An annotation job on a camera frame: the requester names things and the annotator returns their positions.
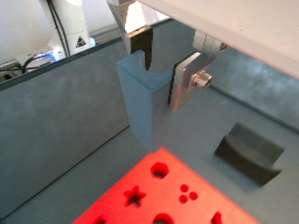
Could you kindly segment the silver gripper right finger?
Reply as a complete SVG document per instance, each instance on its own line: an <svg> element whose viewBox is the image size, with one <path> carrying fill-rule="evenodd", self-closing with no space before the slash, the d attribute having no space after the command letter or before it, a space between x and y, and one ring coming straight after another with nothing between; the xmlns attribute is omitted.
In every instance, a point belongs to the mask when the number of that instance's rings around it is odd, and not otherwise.
<svg viewBox="0 0 299 224"><path fill-rule="evenodd" d="M203 32L195 32L193 47L197 52L174 67L170 96L170 107L174 110L178 110L191 99L195 88L206 89L210 86L213 77L206 70L226 46Z"/></svg>

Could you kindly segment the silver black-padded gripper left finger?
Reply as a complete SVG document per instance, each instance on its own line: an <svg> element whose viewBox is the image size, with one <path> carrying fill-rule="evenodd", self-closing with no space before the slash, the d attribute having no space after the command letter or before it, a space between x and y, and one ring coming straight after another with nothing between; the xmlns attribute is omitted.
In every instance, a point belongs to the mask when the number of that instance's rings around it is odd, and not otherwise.
<svg viewBox="0 0 299 224"><path fill-rule="evenodd" d="M146 23L142 4L137 0L107 0L121 29L127 53L145 52L145 68L153 64L154 28Z"/></svg>

